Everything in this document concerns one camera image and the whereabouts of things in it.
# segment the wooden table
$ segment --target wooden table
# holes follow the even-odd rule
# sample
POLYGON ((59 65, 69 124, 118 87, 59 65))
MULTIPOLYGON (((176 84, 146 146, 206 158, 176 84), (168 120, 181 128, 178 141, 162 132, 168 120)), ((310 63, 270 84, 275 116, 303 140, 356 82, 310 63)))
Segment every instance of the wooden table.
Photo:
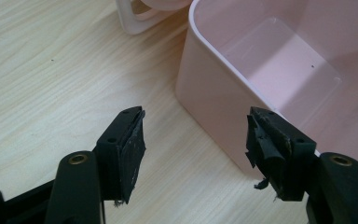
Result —
POLYGON ((242 173, 174 95, 188 8, 140 35, 114 0, 0 1, 0 190, 10 199, 92 150, 117 113, 142 105, 147 151, 128 205, 108 223, 307 223, 242 173))

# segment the table surface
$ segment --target table surface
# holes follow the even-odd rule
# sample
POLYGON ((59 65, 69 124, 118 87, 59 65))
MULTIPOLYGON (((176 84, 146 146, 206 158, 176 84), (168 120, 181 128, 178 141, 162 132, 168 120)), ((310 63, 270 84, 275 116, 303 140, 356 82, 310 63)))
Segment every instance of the table surface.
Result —
POLYGON ((146 153, 129 204, 107 223, 307 223, 305 201, 254 189, 174 95, 188 8, 140 34, 114 0, 0 1, 0 190, 53 179, 117 113, 142 105, 146 153))

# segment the pink bin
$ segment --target pink bin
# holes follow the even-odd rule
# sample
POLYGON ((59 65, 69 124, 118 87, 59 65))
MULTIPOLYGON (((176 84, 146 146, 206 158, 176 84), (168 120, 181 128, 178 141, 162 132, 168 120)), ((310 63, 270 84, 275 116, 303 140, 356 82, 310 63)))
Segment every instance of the pink bin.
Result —
POLYGON ((251 105, 358 160, 358 1, 194 0, 176 95, 245 173, 251 105))

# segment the white object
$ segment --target white object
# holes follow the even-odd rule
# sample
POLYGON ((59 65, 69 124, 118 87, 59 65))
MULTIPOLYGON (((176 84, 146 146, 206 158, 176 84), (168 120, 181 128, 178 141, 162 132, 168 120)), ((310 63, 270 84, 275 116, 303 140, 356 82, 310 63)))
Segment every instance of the white object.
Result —
POLYGON ((116 0, 118 16, 124 31, 137 35, 165 20, 177 10, 188 6, 191 0, 143 0, 150 9, 141 14, 132 10, 131 0, 116 0))

